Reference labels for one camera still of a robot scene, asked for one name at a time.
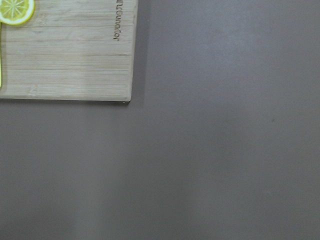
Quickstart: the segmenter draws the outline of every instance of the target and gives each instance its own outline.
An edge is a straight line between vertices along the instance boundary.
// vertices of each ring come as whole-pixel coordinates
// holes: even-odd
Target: lemon segment
[[[23,24],[34,11],[35,0],[0,0],[0,22],[5,24]]]

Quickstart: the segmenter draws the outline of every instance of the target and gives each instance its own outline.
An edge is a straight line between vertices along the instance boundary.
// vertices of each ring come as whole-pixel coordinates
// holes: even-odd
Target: wood grain
[[[0,98],[130,101],[138,0],[36,0],[22,26],[1,24]]]

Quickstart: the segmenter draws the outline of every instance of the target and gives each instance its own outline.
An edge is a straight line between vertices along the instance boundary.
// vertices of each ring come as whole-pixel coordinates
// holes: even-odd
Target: cutting board
[[[36,0],[1,24],[0,98],[131,100],[138,0]]]

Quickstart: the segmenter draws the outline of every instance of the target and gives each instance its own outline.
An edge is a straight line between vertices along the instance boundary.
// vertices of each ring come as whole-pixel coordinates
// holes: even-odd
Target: lemon slice
[[[0,22],[5,24],[23,24],[34,11],[35,0],[0,0]]]

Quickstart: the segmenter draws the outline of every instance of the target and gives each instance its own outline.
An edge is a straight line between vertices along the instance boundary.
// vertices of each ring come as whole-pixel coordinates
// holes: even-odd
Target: yellow lemon slice
[[[0,0],[0,22],[5,24],[23,24],[34,11],[35,0]]]

